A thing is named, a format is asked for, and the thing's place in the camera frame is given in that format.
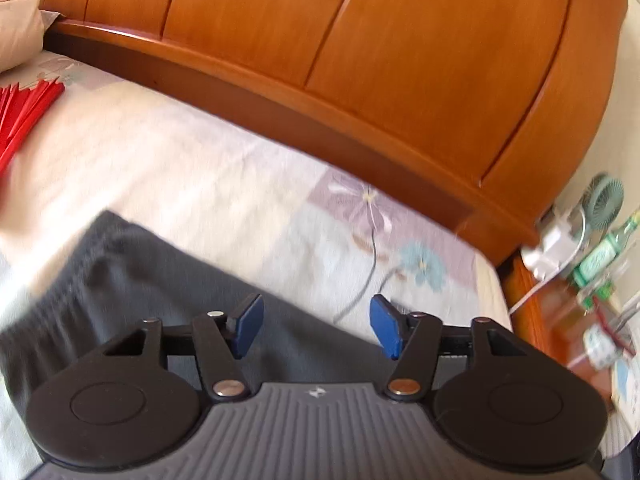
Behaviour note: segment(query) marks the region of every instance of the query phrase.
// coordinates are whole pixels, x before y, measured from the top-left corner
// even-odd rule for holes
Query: wooden bedside table
[[[537,283],[520,255],[514,257],[510,271],[501,282],[510,307]],[[595,314],[583,314],[578,310],[575,291],[561,278],[547,283],[511,316],[517,336],[561,365],[571,368],[596,388],[607,407],[612,409],[610,370],[595,371],[586,362],[574,360],[575,355],[582,351],[582,334],[596,322]]]

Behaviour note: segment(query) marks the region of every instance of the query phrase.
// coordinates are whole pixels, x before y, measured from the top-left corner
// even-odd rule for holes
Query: wooden headboard
[[[45,47],[335,164],[494,263],[604,113],[626,0],[42,0]]]

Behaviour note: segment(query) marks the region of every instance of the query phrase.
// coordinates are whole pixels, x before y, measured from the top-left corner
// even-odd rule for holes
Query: gray ridged plate
[[[473,462],[447,444],[416,404],[370,384],[264,384],[249,400],[219,404],[180,449],[123,472],[46,464],[33,480],[405,480],[517,475]],[[587,466],[537,478],[593,479]]]

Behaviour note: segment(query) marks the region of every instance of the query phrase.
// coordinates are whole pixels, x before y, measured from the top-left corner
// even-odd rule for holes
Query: metal screw
[[[213,391],[220,397],[237,397],[244,392],[244,384],[235,379],[225,379],[214,384]]]
[[[420,391],[420,383],[413,379],[394,379],[386,387],[396,395],[413,395]]]

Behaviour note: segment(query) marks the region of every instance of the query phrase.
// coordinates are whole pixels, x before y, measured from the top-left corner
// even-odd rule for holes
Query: red fabric
[[[62,83],[43,79],[33,89],[20,90],[18,85],[0,89],[0,175],[31,129],[64,90]]]

